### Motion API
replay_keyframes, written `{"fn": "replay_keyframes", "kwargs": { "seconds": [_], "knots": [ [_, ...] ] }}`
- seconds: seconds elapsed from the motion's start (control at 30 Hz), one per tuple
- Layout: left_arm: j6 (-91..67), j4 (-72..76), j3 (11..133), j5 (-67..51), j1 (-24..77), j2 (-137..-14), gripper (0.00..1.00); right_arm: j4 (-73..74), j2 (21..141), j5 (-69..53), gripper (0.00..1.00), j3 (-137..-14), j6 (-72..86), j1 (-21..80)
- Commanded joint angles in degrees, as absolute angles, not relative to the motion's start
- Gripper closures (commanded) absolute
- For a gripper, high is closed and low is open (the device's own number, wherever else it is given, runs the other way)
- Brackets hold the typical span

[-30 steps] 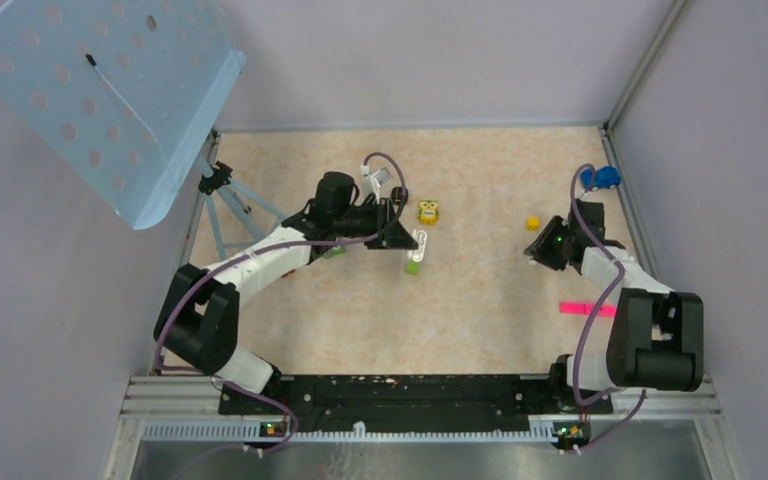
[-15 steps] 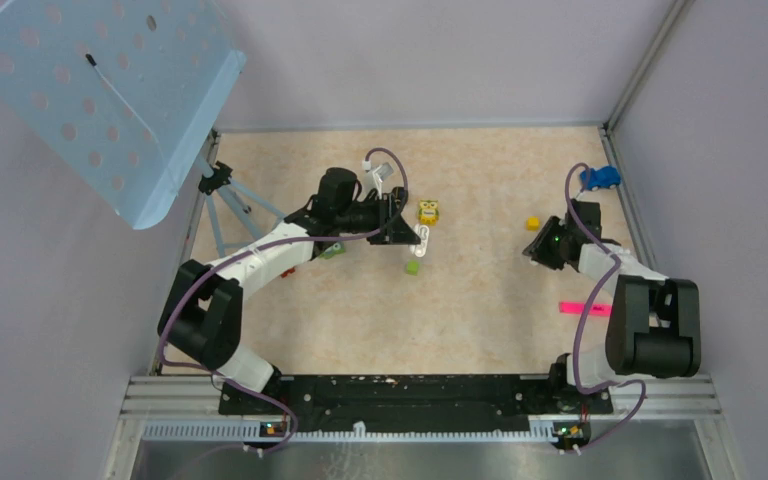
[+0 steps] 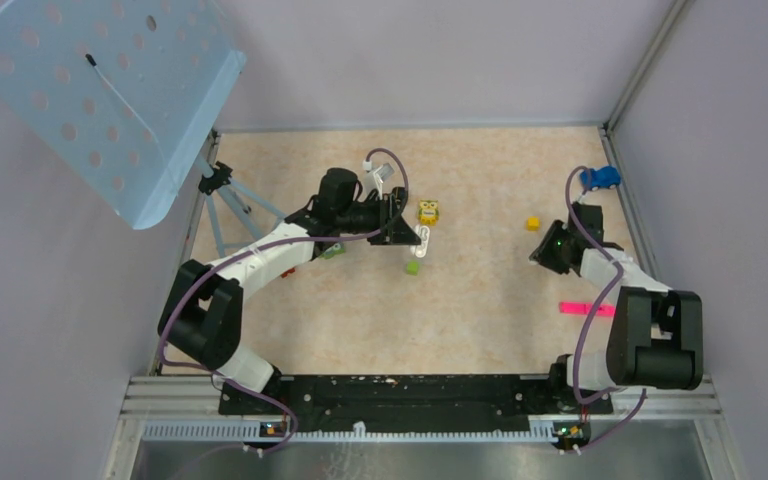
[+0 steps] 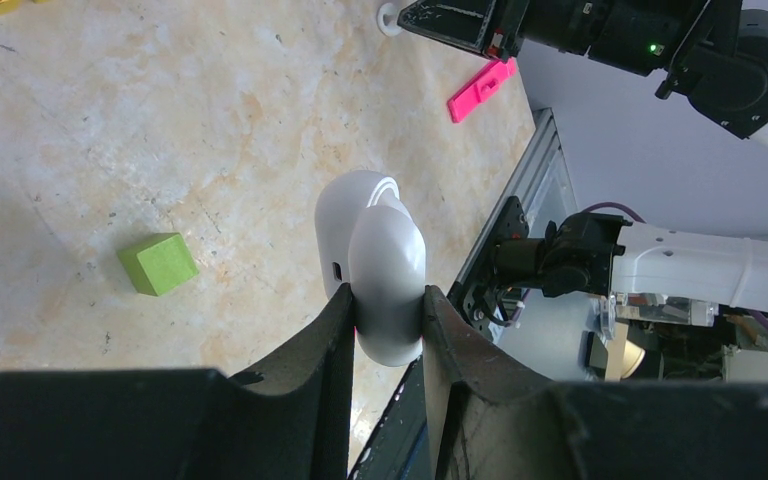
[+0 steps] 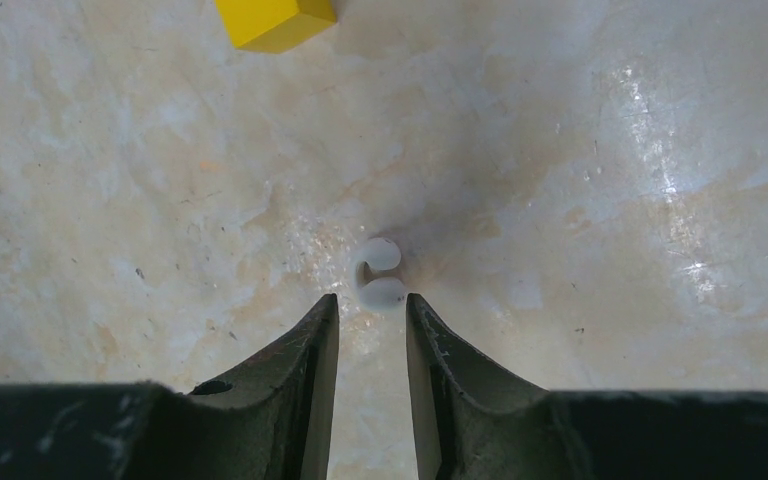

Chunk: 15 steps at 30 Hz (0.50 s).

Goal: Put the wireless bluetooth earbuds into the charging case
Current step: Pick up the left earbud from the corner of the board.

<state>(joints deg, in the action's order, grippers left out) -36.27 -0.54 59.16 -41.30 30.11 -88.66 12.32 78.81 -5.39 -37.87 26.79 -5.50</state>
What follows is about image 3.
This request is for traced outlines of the white earbud charging case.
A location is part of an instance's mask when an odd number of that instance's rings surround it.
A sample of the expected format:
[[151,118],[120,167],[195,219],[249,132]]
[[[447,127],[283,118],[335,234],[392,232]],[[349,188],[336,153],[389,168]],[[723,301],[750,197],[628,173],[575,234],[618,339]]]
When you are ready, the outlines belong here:
[[428,225],[417,224],[414,227],[414,231],[419,237],[420,243],[410,247],[411,255],[417,260],[425,260],[428,257],[430,247],[431,227]]

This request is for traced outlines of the black earbud charging case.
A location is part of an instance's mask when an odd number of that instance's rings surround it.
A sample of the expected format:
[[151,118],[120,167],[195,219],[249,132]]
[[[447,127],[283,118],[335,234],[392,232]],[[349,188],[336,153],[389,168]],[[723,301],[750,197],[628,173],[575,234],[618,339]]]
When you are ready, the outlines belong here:
[[408,193],[404,187],[394,187],[391,194],[396,201],[401,203],[406,202],[408,199]]

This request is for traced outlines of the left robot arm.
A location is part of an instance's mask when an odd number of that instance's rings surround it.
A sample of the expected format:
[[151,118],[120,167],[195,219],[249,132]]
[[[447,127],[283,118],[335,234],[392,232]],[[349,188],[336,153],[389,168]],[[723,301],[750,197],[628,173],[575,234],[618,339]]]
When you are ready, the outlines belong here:
[[403,217],[405,186],[386,192],[370,177],[330,168],[301,209],[251,245],[208,264],[189,260],[173,281],[158,324],[172,345],[201,368],[243,387],[243,401],[257,413],[279,404],[277,368],[242,340],[245,303],[270,282],[316,260],[339,242],[416,246],[419,235]]

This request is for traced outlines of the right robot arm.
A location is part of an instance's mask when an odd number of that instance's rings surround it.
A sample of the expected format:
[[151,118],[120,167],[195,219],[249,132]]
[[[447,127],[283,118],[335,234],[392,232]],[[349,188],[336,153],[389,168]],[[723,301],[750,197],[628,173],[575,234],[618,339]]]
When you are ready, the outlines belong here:
[[[568,219],[554,221],[529,257],[600,290],[575,351],[565,360],[566,373],[546,385],[549,404],[560,412],[572,412],[622,387],[694,390],[703,379],[700,296],[655,280],[603,235],[601,207],[573,202]],[[602,303],[614,309],[608,340],[601,350],[586,354],[586,337]]]

